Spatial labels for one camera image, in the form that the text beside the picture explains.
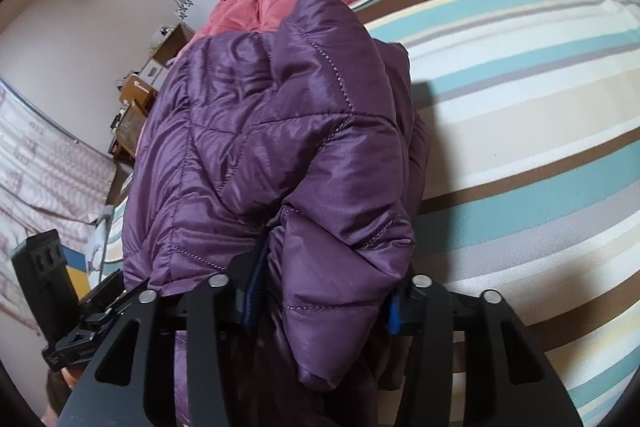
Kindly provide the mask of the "purple quilted down jacket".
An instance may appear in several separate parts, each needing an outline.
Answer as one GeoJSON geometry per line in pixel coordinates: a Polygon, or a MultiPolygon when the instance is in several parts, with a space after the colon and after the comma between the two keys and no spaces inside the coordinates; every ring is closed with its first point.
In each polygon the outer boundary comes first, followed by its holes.
{"type": "Polygon", "coordinates": [[[429,150],[407,51],[340,0],[199,38],[140,136],[124,282],[182,294],[265,242],[253,423],[373,426],[378,314],[409,269],[429,150]]]}

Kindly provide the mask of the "yellow blue sofa cushion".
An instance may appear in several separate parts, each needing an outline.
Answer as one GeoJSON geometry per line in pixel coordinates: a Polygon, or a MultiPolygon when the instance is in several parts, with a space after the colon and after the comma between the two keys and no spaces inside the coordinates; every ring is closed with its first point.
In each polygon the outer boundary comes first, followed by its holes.
{"type": "Polygon", "coordinates": [[[90,291],[86,256],[66,246],[62,246],[62,251],[67,262],[66,270],[72,281],[73,288],[79,299],[84,298],[90,291]]]}

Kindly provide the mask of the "white deer print pillow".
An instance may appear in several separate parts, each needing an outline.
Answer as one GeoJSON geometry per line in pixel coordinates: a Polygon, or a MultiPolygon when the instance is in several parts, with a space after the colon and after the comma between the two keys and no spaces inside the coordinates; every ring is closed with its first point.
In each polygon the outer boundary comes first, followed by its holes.
{"type": "Polygon", "coordinates": [[[96,220],[96,225],[84,248],[86,273],[90,287],[98,285],[101,280],[108,233],[111,231],[113,216],[114,206],[106,205],[96,220]]]}

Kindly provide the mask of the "patterned side curtain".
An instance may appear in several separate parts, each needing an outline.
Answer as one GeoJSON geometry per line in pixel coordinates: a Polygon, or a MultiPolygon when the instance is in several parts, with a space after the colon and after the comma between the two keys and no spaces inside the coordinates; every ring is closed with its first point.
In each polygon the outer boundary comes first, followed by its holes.
{"type": "Polygon", "coordinates": [[[1,83],[1,310],[38,329],[11,262],[27,237],[55,229],[80,253],[115,180],[111,159],[1,83]]]}

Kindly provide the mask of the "wooden wicker chair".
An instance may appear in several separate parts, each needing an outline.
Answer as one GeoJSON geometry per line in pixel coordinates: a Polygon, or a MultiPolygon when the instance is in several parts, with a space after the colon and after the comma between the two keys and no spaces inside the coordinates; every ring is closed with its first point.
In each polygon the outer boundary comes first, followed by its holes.
{"type": "Polygon", "coordinates": [[[125,107],[115,127],[115,139],[118,144],[132,157],[137,157],[137,149],[148,113],[136,102],[125,107]]]}

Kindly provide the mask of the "wooden desk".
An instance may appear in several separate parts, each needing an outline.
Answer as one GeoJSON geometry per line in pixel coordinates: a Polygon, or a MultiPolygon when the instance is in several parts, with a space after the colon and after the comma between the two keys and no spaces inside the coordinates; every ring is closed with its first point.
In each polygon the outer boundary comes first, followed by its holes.
{"type": "Polygon", "coordinates": [[[125,112],[125,107],[131,102],[136,102],[149,117],[169,69],[192,37],[193,32],[183,24],[160,28],[160,43],[152,47],[149,60],[139,72],[130,72],[120,83],[118,88],[120,109],[111,124],[113,140],[108,150],[116,161],[134,165],[134,158],[115,139],[115,127],[125,112]]]}

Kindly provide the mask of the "striped bed sheet mattress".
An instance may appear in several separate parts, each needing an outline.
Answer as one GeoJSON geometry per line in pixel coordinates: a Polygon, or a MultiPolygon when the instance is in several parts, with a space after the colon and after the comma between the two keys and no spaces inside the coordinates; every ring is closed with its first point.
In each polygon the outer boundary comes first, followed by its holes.
{"type": "Polygon", "coordinates": [[[496,288],[587,426],[639,370],[639,0],[361,0],[430,135],[410,262],[496,288]]]}

